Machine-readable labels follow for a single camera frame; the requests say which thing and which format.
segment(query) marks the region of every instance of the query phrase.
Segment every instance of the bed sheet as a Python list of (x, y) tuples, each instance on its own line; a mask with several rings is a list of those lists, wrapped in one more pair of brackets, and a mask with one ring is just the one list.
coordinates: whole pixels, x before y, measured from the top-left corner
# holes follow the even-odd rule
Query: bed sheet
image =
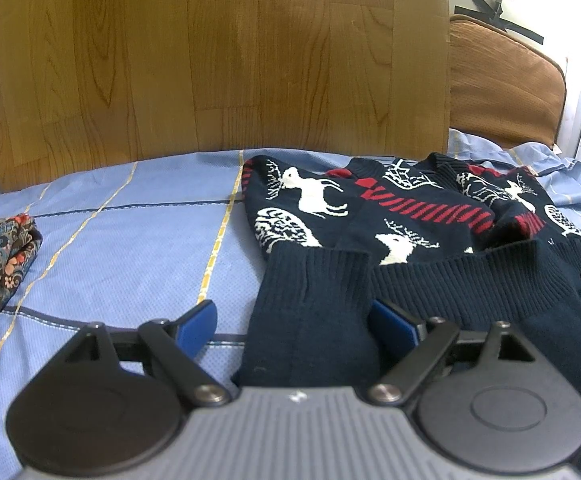
[[(512, 156), (482, 141), (452, 130), (448, 152), (490, 160), (500, 169), (534, 168), (551, 196), (570, 197), (560, 205), (578, 208), (565, 212), (581, 227), (577, 162), (558, 162), (534, 146), (517, 148)], [(205, 295), (218, 306), (218, 331), (198, 360), (234, 388), (229, 377), (240, 363), (264, 272), (239, 190), (243, 160), (259, 153), (315, 172), (350, 160), (299, 150), (193, 153), (0, 194), (0, 216), (27, 210), (44, 236), (25, 281), (0, 314), (0, 480), (20, 469), (4, 433), (8, 405), (85, 322), (127, 328), (157, 317), (174, 319)]]

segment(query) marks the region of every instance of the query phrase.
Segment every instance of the reindeer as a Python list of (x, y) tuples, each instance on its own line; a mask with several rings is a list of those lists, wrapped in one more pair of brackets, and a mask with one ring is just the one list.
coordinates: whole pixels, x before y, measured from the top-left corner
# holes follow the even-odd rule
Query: reindeer
[(330, 216), (346, 216), (348, 214), (346, 210), (348, 204), (330, 205), (323, 198), (323, 193), (327, 187), (343, 192), (339, 184), (328, 178), (302, 178), (299, 176), (297, 168), (288, 168), (282, 175), (282, 187), (301, 189), (301, 197), (297, 207), (304, 213), (310, 213), (319, 218), (325, 218), (321, 213)]
[(389, 264), (404, 264), (408, 261), (408, 256), (413, 254), (414, 248), (417, 246), (426, 247), (428, 249), (439, 248), (439, 243), (431, 244), (417, 233), (410, 231), (403, 225), (399, 225), (392, 220), (384, 218), (384, 222), (389, 229), (396, 234), (378, 234), (375, 238), (388, 247), (389, 253), (379, 265)]
[(520, 173), (517, 174), (516, 182), (512, 182), (511, 180), (507, 180), (506, 182), (508, 182), (509, 186), (504, 188), (504, 191), (508, 193), (513, 199), (517, 200), (518, 202), (521, 202), (524, 206), (526, 206), (528, 210), (534, 213), (536, 211), (534, 204), (531, 204), (530, 202), (524, 200), (522, 197), (520, 197), (520, 194), (522, 193), (528, 193), (532, 195), (537, 194), (531, 187), (529, 187), (523, 181), (523, 179), (521, 178), (521, 174)]

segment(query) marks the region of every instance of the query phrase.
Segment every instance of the brown headboard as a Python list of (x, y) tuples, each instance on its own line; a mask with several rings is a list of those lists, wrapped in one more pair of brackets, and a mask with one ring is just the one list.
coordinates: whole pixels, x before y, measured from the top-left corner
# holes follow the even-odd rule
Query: brown headboard
[(0, 186), (193, 151), (425, 156), (448, 0), (0, 0)]

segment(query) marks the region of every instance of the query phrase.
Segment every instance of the bed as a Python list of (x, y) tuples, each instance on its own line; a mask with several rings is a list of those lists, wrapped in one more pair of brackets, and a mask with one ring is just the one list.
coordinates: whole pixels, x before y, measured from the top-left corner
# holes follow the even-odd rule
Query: bed
[(523, 78), (509, 108), (550, 89), (525, 108), (532, 128), (520, 132), (517, 117), (488, 131), (499, 144), (450, 129), (480, 123), (460, 91), (476, 87), (446, 78), (461, 81), (462, 60), (473, 59), (452, 30), (475, 23), (449, 24), (447, 9), (447, 0), (0, 0), (0, 217), (25, 211), (43, 234), (0, 313), (0, 480), (21, 468), (4, 432), (8, 405), (88, 322), (134, 328), (211, 298), (218, 329), (198, 360), (235, 388), (264, 272), (240, 193), (254, 155), (315, 172), (350, 155), (435, 151), (528, 166), (581, 229), (581, 163), (546, 145), (563, 73), (546, 60), (538, 69), (523, 50), (537, 77)]

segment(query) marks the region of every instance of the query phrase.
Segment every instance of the blue gripper pad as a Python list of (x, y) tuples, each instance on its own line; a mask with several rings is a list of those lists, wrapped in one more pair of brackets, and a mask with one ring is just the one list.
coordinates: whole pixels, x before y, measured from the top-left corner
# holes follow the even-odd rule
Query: blue gripper pad
[(186, 313), (175, 335), (177, 346), (190, 359), (204, 348), (217, 329), (217, 307), (210, 300), (202, 301)]
[(372, 303), (368, 315), (368, 327), (375, 338), (382, 342), (392, 356), (399, 361), (421, 342), (422, 336), (416, 320), (395, 306), (387, 306), (379, 300)]

